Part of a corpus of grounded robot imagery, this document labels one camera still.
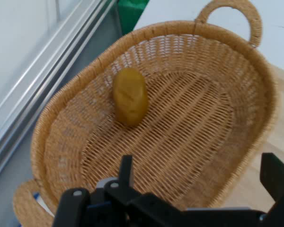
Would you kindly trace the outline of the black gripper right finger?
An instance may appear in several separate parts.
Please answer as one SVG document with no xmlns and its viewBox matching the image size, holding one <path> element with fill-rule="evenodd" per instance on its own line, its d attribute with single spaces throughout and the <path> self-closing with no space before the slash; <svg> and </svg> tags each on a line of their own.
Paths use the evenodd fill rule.
<svg viewBox="0 0 284 227">
<path fill-rule="evenodd" d="M 275 202 L 261 226 L 284 227 L 284 163 L 274 153 L 261 156 L 260 182 Z"/>
</svg>

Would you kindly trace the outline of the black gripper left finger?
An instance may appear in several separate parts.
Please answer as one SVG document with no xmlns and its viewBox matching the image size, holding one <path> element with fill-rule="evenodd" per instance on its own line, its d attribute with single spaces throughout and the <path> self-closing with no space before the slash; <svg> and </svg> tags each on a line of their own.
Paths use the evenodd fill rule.
<svg viewBox="0 0 284 227">
<path fill-rule="evenodd" d="M 175 227 L 180 211 L 152 193 L 133 188 L 133 157 L 121 159 L 117 179 L 90 193 L 66 190 L 56 211 L 54 227 Z"/>
</svg>

